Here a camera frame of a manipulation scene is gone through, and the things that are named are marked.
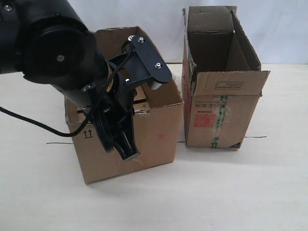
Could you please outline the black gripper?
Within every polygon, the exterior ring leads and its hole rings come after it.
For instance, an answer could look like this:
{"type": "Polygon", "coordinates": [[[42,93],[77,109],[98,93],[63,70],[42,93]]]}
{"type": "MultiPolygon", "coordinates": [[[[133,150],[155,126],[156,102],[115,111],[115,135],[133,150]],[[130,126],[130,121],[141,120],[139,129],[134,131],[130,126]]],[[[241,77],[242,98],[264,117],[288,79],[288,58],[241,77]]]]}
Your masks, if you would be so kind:
{"type": "Polygon", "coordinates": [[[94,125],[99,140],[107,153],[119,152],[122,160],[139,154],[134,134],[133,102],[137,78],[132,70],[138,64],[135,53],[122,53],[106,61],[100,53],[85,55],[81,69],[84,89],[91,106],[85,111],[85,120],[94,125]]]}

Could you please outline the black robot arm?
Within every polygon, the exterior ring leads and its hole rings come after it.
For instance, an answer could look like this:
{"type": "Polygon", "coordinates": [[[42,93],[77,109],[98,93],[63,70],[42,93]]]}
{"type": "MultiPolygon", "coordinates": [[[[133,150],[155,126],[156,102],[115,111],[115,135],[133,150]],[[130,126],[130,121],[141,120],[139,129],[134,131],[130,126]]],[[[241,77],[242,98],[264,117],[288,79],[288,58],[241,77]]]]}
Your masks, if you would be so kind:
{"type": "Polygon", "coordinates": [[[138,153],[134,141],[134,91],[125,90],[121,68],[104,58],[94,34],[66,0],[3,0],[0,3],[0,72],[50,85],[85,116],[68,133],[92,124],[107,152],[126,160],[138,153]]]}

